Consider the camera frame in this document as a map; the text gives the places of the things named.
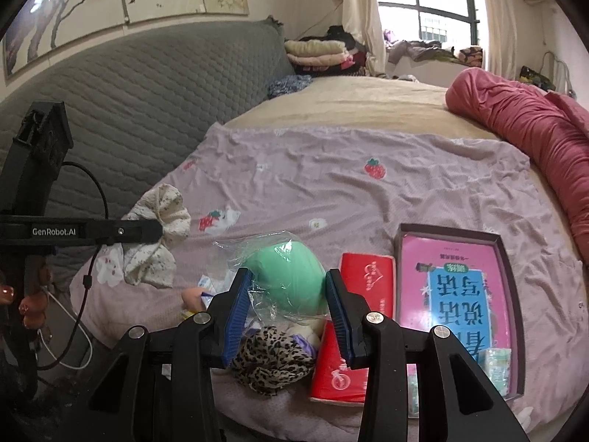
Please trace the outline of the floral white scrunchie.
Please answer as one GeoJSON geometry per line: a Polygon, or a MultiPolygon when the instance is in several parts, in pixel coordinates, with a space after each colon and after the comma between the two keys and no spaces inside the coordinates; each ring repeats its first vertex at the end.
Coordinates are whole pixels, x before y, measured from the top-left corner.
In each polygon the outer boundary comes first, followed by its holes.
{"type": "Polygon", "coordinates": [[[137,222],[141,237],[123,245],[126,283],[171,288],[176,271],[172,250],[188,238],[192,218],[181,192],[160,184],[145,192],[124,221],[137,222]]]}

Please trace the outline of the green sponge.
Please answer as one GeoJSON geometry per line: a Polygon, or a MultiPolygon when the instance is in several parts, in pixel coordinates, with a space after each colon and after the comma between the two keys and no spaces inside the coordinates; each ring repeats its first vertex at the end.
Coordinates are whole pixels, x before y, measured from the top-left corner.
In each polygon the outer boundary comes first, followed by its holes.
{"type": "Polygon", "coordinates": [[[311,324],[328,316],[327,271],[290,232],[273,232],[214,243],[212,268],[251,272],[248,296],[262,326],[311,324]]]}

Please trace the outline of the leopard print cloth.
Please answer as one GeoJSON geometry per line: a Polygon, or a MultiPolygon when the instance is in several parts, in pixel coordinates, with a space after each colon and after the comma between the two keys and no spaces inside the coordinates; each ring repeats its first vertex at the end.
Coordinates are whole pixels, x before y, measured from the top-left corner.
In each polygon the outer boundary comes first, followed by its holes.
{"type": "Polygon", "coordinates": [[[274,326],[251,331],[230,364],[237,382],[263,396],[275,396],[314,371],[317,350],[300,335],[274,326]]]}

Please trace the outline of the green tissue packet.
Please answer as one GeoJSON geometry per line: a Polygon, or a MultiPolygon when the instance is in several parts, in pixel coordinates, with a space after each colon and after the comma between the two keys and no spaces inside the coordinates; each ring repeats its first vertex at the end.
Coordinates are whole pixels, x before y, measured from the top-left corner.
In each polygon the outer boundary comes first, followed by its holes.
{"type": "Polygon", "coordinates": [[[483,349],[478,352],[477,360],[500,395],[507,397],[510,392],[511,349],[483,349]]]}

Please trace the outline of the white purple snack packet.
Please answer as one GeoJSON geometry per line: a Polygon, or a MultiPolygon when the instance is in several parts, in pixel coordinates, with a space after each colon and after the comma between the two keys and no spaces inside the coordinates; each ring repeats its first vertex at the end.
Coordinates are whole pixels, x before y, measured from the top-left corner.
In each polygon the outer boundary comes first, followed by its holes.
{"type": "Polygon", "coordinates": [[[204,291],[201,294],[201,300],[206,308],[208,308],[213,301],[213,298],[220,293],[227,292],[233,284],[236,272],[228,270],[223,278],[217,280],[216,278],[204,274],[201,276],[198,286],[204,291]]]}

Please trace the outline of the plush bear purple dress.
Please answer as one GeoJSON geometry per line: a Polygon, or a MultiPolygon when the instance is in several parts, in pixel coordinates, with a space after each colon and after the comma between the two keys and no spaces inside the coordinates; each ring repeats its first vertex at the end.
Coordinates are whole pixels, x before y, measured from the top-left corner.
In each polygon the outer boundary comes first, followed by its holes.
{"type": "Polygon", "coordinates": [[[317,358],[324,328],[325,319],[321,317],[283,320],[276,325],[286,354],[310,359],[317,358]]]}

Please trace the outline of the red tissue pack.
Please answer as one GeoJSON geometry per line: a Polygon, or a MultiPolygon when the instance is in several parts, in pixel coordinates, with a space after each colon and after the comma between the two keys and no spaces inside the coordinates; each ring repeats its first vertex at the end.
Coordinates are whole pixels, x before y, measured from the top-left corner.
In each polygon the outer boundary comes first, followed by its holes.
{"type": "Polygon", "coordinates": [[[331,319],[318,350],[310,400],[362,405],[366,398],[369,342],[363,321],[371,312],[393,316],[394,258],[346,252],[325,277],[331,319]]]}

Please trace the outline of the pink book tray box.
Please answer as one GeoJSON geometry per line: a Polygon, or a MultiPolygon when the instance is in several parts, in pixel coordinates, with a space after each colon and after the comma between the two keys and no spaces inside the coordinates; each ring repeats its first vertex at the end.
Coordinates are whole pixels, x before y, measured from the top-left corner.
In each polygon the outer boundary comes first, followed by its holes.
{"type": "Polygon", "coordinates": [[[510,348],[510,392],[526,378],[521,305],[500,235],[438,225],[402,224],[395,239],[395,318],[430,331],[447,327],[478,363],[487,348],[510,348]]]}

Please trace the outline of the blue patterned cloth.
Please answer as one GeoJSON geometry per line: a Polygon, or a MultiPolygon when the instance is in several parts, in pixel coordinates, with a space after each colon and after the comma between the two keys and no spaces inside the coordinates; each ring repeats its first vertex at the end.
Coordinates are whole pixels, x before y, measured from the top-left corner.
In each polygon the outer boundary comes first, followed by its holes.
{"type": "Polygon", "coordinates": [[[287,75],[269,84],[268,98],[274,99],[297,93],[307,88],[312,81],[313,78],[309,75],[287,75]]]}

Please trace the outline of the folded blankets stack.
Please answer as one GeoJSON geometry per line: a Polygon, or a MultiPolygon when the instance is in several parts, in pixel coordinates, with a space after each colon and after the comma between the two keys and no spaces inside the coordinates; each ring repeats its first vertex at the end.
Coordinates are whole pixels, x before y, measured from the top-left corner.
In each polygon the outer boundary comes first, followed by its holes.
{"type": "Polygon", "coordinates": [[[338,40],[288,40],[285,46],[290,64],[299,73],[339,73],[355,65],[355,58],[338,40]]]}

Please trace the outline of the clothes pile on sill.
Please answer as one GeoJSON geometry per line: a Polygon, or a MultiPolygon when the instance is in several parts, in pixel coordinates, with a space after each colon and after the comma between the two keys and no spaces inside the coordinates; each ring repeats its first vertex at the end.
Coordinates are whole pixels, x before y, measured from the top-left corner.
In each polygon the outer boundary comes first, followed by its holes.
{"type": "Polygon", "coordinates": [[[469,67],[483,66],[481,47],[470,46],[455,53],[453,47],[444,49],[439,41],[396,41],[388,49],[387,61],[396,65],[402,57],[407,57],[413,62],[439,61],[469,67]]]}

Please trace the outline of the pink red quilt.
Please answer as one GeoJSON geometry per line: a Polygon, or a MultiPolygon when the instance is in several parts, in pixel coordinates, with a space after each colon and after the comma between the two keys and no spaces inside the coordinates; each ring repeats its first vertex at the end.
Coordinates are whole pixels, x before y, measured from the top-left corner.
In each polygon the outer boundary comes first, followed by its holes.
{"type": "Polygon", "coordinates": [[[573,98],[542,92],[480,68],[462,71],[445,94],[450,112],[470,118],[525,153],[566,215],[588,259],[588,110],[573,98]]]}

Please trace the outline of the right cream curtain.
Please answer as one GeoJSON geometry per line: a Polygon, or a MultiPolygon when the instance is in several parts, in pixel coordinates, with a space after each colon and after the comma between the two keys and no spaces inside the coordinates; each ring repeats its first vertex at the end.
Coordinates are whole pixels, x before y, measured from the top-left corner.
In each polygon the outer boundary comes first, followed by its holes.
{"type": "Polygon", "coordinates": [[[516,76],[517,30],[513,0],[485,0],[488,24],[488,71],[512,80],[516,76]]]}

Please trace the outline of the window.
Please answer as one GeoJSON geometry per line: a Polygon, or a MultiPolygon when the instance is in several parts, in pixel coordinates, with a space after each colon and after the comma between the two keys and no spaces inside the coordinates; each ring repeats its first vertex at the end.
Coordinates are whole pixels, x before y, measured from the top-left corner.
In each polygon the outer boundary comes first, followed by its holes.
{"type": "Polygon", "coordinates": [[[437,41],[458,50],[479,43],[482,0],[377,0],[384,40],[437,41]]]}

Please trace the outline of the left cream curtain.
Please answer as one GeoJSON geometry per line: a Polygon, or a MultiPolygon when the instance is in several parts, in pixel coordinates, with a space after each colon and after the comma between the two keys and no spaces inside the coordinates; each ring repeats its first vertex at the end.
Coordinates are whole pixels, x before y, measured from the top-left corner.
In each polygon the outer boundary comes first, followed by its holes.
{"type": "Polygon", "coordinates": [[[377,0],[334,0],[341,5],[341,25],[366,47],[369,73],[380,76],[387,65],[387,48],[378,13],[377,0]]]}

